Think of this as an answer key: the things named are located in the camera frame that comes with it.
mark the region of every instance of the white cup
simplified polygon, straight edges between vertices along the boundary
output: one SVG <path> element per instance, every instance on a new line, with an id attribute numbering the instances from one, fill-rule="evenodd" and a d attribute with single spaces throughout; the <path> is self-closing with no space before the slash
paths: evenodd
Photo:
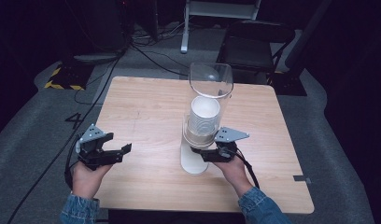
<path id="1" fill-rule="evenodd" d="M 214 133 L 219 118 L 219 102 L 216 99 L 197 96 L 191 102 L 188 128 L 196 135 Z"/>

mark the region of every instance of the wooden tabletop surface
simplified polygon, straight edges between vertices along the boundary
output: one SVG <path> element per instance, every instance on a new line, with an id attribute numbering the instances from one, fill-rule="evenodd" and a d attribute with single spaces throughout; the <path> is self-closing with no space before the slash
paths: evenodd
<path id="1" fill-rule="evenodd" d="M 114 139 L 104 150 L 132 143 L 132 151 L 106 174 L 96 194 L 101 207 L 166 211 L 240 212 L 234 189 L 212 163 L 200 175 L 180 165 L 188 80 L 114 77 L 96 126 Z M 275 91 L 234 84 L 221 126 L 249 133 L 236 141 L 261 190 L 284 213 L 314 211 L 309 190 Z"/>

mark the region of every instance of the wire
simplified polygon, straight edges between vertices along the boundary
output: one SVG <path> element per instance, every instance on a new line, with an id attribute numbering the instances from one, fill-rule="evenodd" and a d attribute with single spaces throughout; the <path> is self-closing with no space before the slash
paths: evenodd
<path id="1" fill-rule="evenodd" d="M 251 164 L 249 164 L 248 161 L 246 161 L 246 158 L 244 158 L 244 156 L 242 154 L 236 153 L 235 156 L 237 156 L 238 158 L 240 158 L 240 160 L 243 161 L 244 165 L 248 169 L 249 174 L 252 177 L 252 180 L 254 181 L 255 187 L 257 187 L 259 189 L 260 184 L 258 183 L 257 177 L 255 176 L 254 171 L 252 170 L 252 166 L 251 166 Z"/>
<path id="2" fill-rule="evenodd" d="M 239 152 L 240 152 L 240 155 L 244 158 L 244 154 L 243 154 L 243 152 L 240 150 L 240 148 L 237 147 L 237 151 L 239 151 Z"/>
<path id="3" fill-rule="evenodd" d="M 78 134 L 77 138 L 73 141 L 71 147 L 69 148 L 69 152 L 67 155 L 67 160 L 65 163 L 65 169 L 64 169 L 64 178 L 65 178 L 65 183 L 68 185 L 70 189 L 72 189 L 72 174 L 71 174 L 71 167 L 74 165 L 72 164 L 71 166 L 69 165 L 69 162 L 71 161 L 71 156 L 74 151 L 74 147 L 77 144 L 77 141 L 80 139 L 81 135 Z"/>
<path id="4" fill-rule="evenodd" d="M 154 53 L 154 54 L 162 55 L 162 56 L 164 56 L 164 57 L 170 59 L 171 61 L 173 61 L 173 62 L 175 62 L 175 63 L 177 63 L 177 64 L 179 64 L 179 65 L 181 65 L 181 66 L 183 66 L 183 67 L 189 68 L 187 65 L 185 65 L 185 64 L 183 64 L 183 63 L 179 63 L 178 61 L 176 61 L 176 60 L 170 58 L 170 57 L 169 57 L 168 55 L 166 55 L 166 54 L 162 54 L 162 53 L 158 53 L 158 52 L 150 51 L 150 50 L 144 50 L 143 52 L 144 52 L 144 53 Z"/>
<path id="5" fill-rule="evenodd" d="M 106 72 L 108 71 L 108 67 L 111 66 L 112 63 L 113 63 L 113 62 L 111 62 L 111 63 L 106 67 L 106 70 L 105 70 L 105 72 L 104 72 L 102 75 L 100 75 L 99 77 L 95 78 L 94 80 L 92 80 L 91 82 L 89 82 L 88 84 L 86 84 L 86 86 L 91 85 L 93 82 L 95 82 L 95 81 L 97 81 L 98 79 L 100 79 L 101 77 L 103 77 L 103 76 L 106 74 Z M 77 100 L 77 95 L 78 95 L 79 92 L 80 92 L 80 90 L 77 90 L 77 92 L 75 93 L 75 95 L 74 95 L 74 101 L 77 102 L 77 103 L 80 104 L 80 105 L 92 105 L 92 103 L 84 103 L 84 102 L 80 102 L 80 101 L 78 101 L 78 100 Z"/>
<path id="6" fill-rule="evenodd" d="M 96 103 L 98 102 L 98 100 L 100 99 L 101 95 L 103 94 L 104 92 L 104 89 L 106 88 L 106 85 L 110 79 L 110 77 L 112 76 L 112 72 L 116 66 L 116 64 L 118 63 L 120 58 L 118 58 L 113 67 L 111 68 L 111 72 L 109 73 L 109 77 L 108 79 L 106 80 L 106 84 L 104 85 L 103 89 L 101 90 L 100 94 L 98 95 L 97 99 L 95 100 L 95 102 L 93 103 L 93 105 L 89 108 L 89 110 L 86 112 L 85 116 L 83 117 L 83 119 L 80 121 L 79 125 L 76 127 L 76 129 L 71 133 L 71 135 L 69 136 L 69 138 L 65 141 L 65 144 L 62 148 L 60 148 L 59 152 L 56 154 L 56 156 L 53 158 L 53 160 L 51 160 L 51 162 L 49 163 L 49 165 L 45 168 L 45 170 L 43 171 L 43 173 L 39 176 L 39 178 L 36 180 L 36 182 L 33 184 L 33 186 L 30 187 L 30 189 L 27 191 L 27 193 L 24 195 L 24 197 L 21 199 L 21 201 L 19 202 L 19 204 L 16 206 L 15 210 L 13 211 L 12 215 L 10 216 L 9 218 L 9 221 L 7 222 L 7 224 L 11 223 L 13 218 L 16 216 L 16 214 L 18 213 L 19 209 L 21 208 L 22 204 L 25 202 L 25 200 L 28 198 L 28 196 L 31 194 L 31 192 L 34 190 L 34 188 L 36 187 L 36 185 L 39 183 L 39 181 L 43 178 L 43 176 L 46 174 L 46 172 L 49 170 L 49 168 L 51 167 L 51 165 L 57 160 L 57 158 L 59 158 L 59 156 L 63 153 L 64 149 L 66 148 L 66 146 L 68 145 L 68 143 L 71 141 L 71 139 L 74 137 L 75 133 L 77 132 L 77 130 L 79 129 L 79 127 L 81 126 L 81 124 L 83 123 L 83 120 L 85 120 L 85 118 L 88 117 L 88 115 L 92 112 L 92 109 L 95 107 Z"/>
<path id="7" fill-rule="evenodd" d="M 136 37 L 133 37 L 133 43 L 135 45 L 137 45 L 138 47 L 146 47 L 146 46 L 153 46 L 163 40 L 168 40 L 168 39 L 171 39 L 171 38 L 174 38 L 176 35 L 182 35 L 183 33 L 180 33 L 181 31 L 178 29 L 179 27 L 181 27 L 185 22 L 181 22 L 179 25 L 177 25 L 175 28 L 173 28 L 171 31 L 166 31 L 166 28 L 164 27 L 163 28 L 163 31 L 160 32 L 158 34 L 158 41 L 154 41 L 152 39 L 152 37 L 150 35 L 144 35 L 141 30 L 137 30 L 137 32 L 141 32 L 141 34 L 139 36 L 136 36 Z M 135 40 L 137 39 L 145 39 L 147 38 L 148 39 L 148 42 L 147 43 L 140 43 L 140 42 L 136 42 Z"/>
<path id="8" fill-rule="evenodd" d="M 161 66 L 160 64 L 156 63 L 155 61 L 153 61 L 151 58 L 149 58 L 149 56 L 144 53 L 141 49 L 139 49 L 138 47 L 136 47 L 135 45 L 131 44 L 133 46 L 133 48 L 135 48 L 138 52 L 140 52 L 141 54 L 143 54 L 145 57 L 147 57 L 151 62 L 153 62 L 154 64 L 158 65 L 160 68 L 166 70 L 167 72 L 171 72 L 171 73 L 174 73 L 174 74 L 177 74 L 177 75 L 180 75 L 180 76 L 183 76 L 183 77 L 187 77 L 188 75 L 186 74 L 182 74 L 182 73 L 178 73 L 178 72 L 175 72 L 175 71 L 172 71 L 172 70 L 169 70 L 163 66 Z"/>

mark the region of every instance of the person's hand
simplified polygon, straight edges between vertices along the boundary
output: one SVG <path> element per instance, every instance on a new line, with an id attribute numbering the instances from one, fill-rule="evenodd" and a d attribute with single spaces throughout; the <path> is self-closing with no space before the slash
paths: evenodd
<path id="1" fill-rule="evenodd" d="M 72 194 L 81 198 L 92 199 L 100 188 L 104 175 L 112 166 L 113 165 L 100 166 L 93 171 L 83 164 L 83 162 L 77 162 L 72 177 Z"/>
<path id="2" fill-rule="evenodd" d="M 238 157 L 235 156 L 233 160 L 229 162 L 214 162 L 214 164 L 222 171 L 226 180 L 234 187 L 237 196 L 243 196 L 243 194 L 252 188 L 246 175 L 245 165 Z"/>

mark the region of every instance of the black equipment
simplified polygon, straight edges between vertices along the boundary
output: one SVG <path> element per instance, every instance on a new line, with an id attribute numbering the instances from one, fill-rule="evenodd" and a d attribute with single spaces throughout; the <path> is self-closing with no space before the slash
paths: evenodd
<path id="1" fill-rule="evenodd" d="M 104 133 L 92 124 L 83 135 L 76 139 L 68 154 L 64 172 L 65 183 L 70 189 L 72 189 L 72 165 L 69 166 L 69 162 L 73 149 L 76 149 L 78 161 L 83 162 L 90 169 L 96 170 L 99 166 L 122 162 L 123 155 L 131 151 L 132 144 L 128 144 L 120 150 L 104 151 L 103 144 L 113 138 L 113 133 Z"/>
<path id="2" fill-rule="evenodd" d="M 254 181 L 255 187 L 259 188 L 257 177 L 255 176 L 251 164 L 246 161 L 243 153 L 237 147 L 236 140 L 248 138 L 248 133 L 242 133 L 234 129 L 222 127 L 216 133 L 214 140 L 217 145 L 216 149 L 198 149 L 190 147 L 194 153 L 198 153 L 202 156 L 205 162 L 229 162 L 232 161 L 234 156 L 238 157 L 246 166 L 249 174 Z"/>

